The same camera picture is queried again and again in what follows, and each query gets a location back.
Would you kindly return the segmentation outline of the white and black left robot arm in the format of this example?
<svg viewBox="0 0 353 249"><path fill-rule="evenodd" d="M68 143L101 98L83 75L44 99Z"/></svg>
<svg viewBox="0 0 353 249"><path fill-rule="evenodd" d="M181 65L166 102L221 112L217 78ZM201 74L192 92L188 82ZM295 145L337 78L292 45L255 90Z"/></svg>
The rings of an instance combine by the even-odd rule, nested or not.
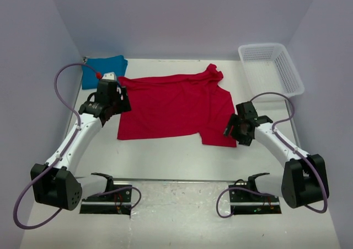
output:
<svg viewBox="0 0 353 249"><path fill-rule="evenodd" d="M91 195L108 201L114 196L114 186L108 177L93 173L77 179L74 174L94 136L111 117L131 110L127 90L110 72L99 80L97 90L78 111L78 119L57 151L31 171L33 192L37 203L73 210L81 199Z"/></svg>

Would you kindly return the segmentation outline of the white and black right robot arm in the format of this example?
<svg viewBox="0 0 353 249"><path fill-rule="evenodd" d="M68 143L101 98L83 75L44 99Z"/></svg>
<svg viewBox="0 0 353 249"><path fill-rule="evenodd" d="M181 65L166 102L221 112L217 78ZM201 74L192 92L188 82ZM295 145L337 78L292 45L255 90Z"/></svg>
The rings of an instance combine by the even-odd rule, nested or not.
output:
<svg viewBox="0 0 353 249"><path fill-rule="evenodd" d="M258 201L265 195L278 196L291 208L310 208L313 203L322 201L323 208L315 212L326 212L329 186L323 157L311 155L292 143L268 116L257 114L252 102L240 103L236 110L228 121L224 135L243 146L250 146L257 141L283 168L282 176L269 172L249 176L245 187L247 197Z"/></svg>

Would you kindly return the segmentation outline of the red t shirt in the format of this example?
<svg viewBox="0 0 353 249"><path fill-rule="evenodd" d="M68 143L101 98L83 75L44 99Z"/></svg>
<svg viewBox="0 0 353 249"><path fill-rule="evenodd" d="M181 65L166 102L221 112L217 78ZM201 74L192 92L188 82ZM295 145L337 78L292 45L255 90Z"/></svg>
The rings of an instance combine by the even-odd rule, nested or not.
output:
<svg viewBox="0 0 353 249"><path fill-rule="evenodd" d="M216 65L197 74L119 80L131 111L121 115L117 139L199 134L204 145L236 147L236 140L223 134L235 110L231 94L219 86L223 73Z"/></svg>

